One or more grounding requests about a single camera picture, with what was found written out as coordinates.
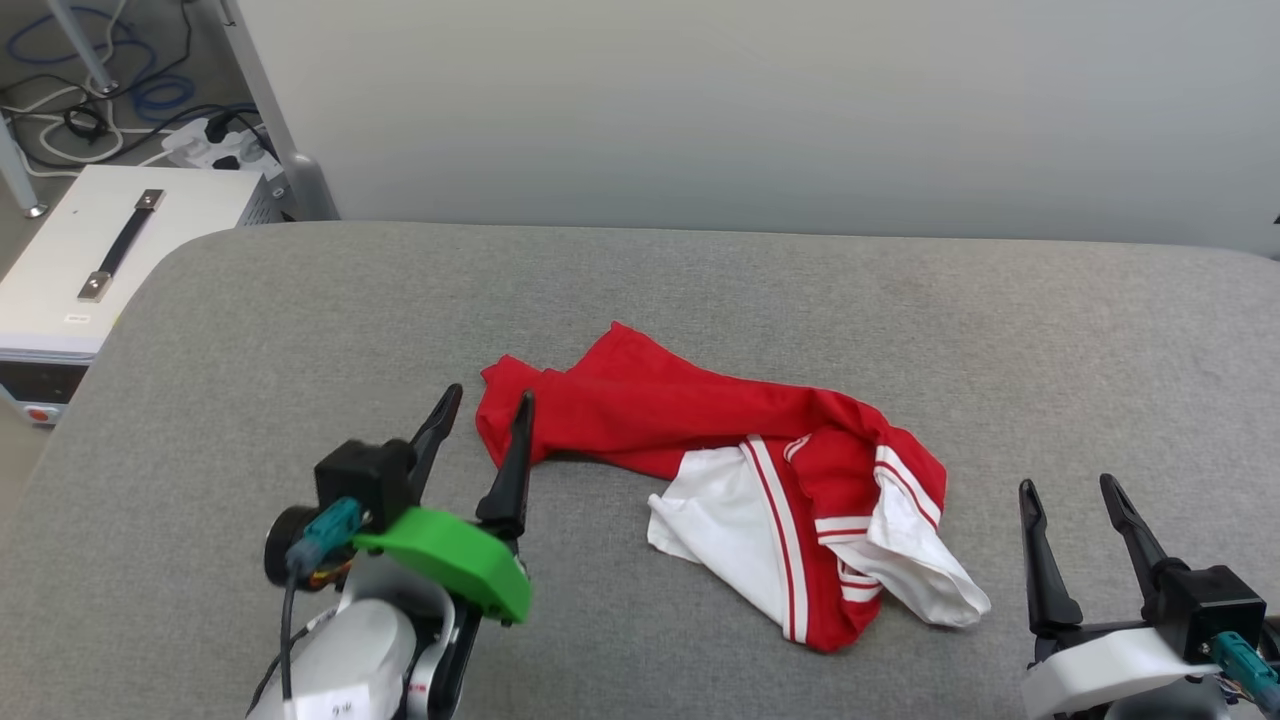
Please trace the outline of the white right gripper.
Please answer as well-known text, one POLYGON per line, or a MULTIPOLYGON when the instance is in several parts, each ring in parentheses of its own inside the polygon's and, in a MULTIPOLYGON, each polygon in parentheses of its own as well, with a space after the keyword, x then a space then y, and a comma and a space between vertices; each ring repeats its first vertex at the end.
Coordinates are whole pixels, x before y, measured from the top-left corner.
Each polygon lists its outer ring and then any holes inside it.
MULTIPOLYGON (((1111 527, 1124 538, 1143 601, 1158 593, 1165 552, 1116 477, 1100 489, 1111 527)), ((1231 720, 1207 655, 1189 656, 1142 623, 1083 624, 1047 537, 1036 483, 1019 486, 1027 611, 1033 661, 1020 684, 1027 720, 1231 720)))

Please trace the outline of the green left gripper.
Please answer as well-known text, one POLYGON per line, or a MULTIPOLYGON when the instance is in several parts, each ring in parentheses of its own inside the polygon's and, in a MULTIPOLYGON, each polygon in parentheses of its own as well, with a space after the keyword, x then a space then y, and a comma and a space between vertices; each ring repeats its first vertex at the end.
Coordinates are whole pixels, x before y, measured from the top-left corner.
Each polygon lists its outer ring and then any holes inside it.
MULTIPOLYGON (((410 441, 412 501, 422 497, 438 451, 454 427, 463 395, 462 384, 448 386, 410 441)), ((535 397, 532 391, 525 391, 509 425, 509 446, 503 461, 489 492, 476 506, 479 527, 451 512, 411 507, 387 530, 355 536, 353 547, 389 556, 416 577, 435 582, 477 606, 484 618, 526 623, 532 587, 511 550, 518 548, 525 533, 534 421, 535 397)))

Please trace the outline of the red and white garment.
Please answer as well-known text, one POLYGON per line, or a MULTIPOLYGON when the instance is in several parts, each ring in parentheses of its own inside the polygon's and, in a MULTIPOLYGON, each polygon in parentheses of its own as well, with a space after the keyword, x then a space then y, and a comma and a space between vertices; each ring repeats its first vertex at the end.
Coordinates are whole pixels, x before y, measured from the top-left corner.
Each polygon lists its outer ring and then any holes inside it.
POLYGON ((844 650, 884 594, 938 626, 991 610, 940 536, 945 466, 869 404, 721 375, 618 323, 564 372, 507 355, 483 379, 475 421, 494 460, 531 395, 532 462, 573 455, 664 480, 649 544, 717 575, 786 641, 844 650))

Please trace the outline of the white power strip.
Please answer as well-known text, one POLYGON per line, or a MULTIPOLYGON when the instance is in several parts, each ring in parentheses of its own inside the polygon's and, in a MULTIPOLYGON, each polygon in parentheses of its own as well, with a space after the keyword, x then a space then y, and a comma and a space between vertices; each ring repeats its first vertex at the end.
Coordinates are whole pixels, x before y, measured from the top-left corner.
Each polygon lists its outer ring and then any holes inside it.
POLYGON ((174 167, 200 170, 259 172, 268 181, 283 174, 280 163, 251 129, 212 129, 198 118, 161 140, 164 158, 174 167))

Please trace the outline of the thick grey table leg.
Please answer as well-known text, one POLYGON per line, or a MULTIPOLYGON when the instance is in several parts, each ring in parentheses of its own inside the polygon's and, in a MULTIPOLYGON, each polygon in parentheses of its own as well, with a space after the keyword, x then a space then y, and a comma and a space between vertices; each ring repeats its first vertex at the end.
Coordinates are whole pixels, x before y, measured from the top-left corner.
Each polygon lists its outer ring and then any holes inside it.
POLYGON ((0 177, 3 177, 23 215, 35 219, 45 215, 49 206, 37 199, 23 159, 24 155, 18 149, 5 117, 0 111, 0 177))

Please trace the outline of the slanted grey table leg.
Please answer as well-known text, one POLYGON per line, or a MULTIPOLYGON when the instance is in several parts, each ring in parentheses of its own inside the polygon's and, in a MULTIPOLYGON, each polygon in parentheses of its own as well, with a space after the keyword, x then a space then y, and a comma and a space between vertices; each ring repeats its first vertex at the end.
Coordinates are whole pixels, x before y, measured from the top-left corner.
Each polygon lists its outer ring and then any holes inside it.
POLYGON ((111 77, 104 60, 95 50, 93 44, 81 27, 76 13, 67 0, 44 0, 46 8, 61 32, 70 41, 77 56, 88 72, 90 87, 99 96, 109 95, 119 88, 119 83, 111 77))

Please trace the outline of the white partition panel grey frame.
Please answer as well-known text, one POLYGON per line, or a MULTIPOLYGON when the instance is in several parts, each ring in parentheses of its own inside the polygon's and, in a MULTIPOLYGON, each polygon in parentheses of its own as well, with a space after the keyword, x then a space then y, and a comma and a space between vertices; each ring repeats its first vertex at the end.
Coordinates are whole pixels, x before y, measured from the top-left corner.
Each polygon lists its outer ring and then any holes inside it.
POLYGON ((1280 0, 214 0, 301 215, 1280 256, 1280 0))

